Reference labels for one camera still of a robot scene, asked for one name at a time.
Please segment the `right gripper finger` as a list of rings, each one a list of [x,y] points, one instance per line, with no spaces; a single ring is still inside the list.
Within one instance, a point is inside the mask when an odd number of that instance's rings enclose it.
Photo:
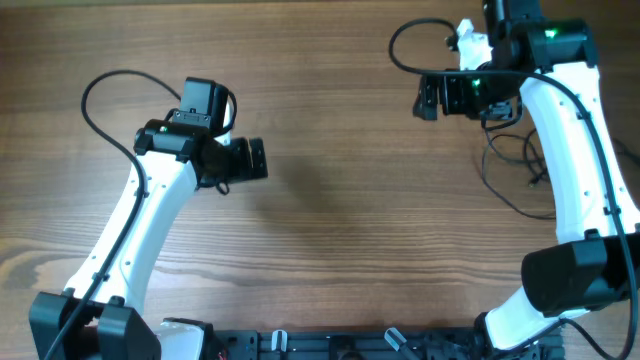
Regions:
[[[480,112],[480,119],[487,121],[508,121],[513,119],[511,100],[500,101],[489,105]]]
[[[417,97],[412,107],[413,116],[424,121],[436,121],[439,105],[438,93],[438,78],[423,75],[420,78]]]

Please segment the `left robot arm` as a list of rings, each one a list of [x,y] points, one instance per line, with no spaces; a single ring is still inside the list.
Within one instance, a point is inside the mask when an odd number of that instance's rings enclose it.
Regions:
[[[96,245],[58,294],[40,292],[29,323],[41,359],[226,359],[212,324],[143,319],[160,250],[184,204],[200,189],[221,195],[268,175],[261,139],[232,138],[237,99],[227,87],[189,77],[179,106],[140,128],[131,149],[100,137],[131,162],[122,195]]]

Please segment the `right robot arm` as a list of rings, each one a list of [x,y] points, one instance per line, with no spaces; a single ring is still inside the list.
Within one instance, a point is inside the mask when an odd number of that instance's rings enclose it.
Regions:
[[[523,259],[521,287],[481,315],[474,349],[515,357],[625,301],[629,354],[639,330],[639,211],[608,134],[592,33],[580,19],[545,18],[535,1],[487,1],[483,12],[484,32],[469,20],[451,27],[457,68],[419,71],[413,113],[464,115],[492,131],[528,112],[552,185],[557,243]]]

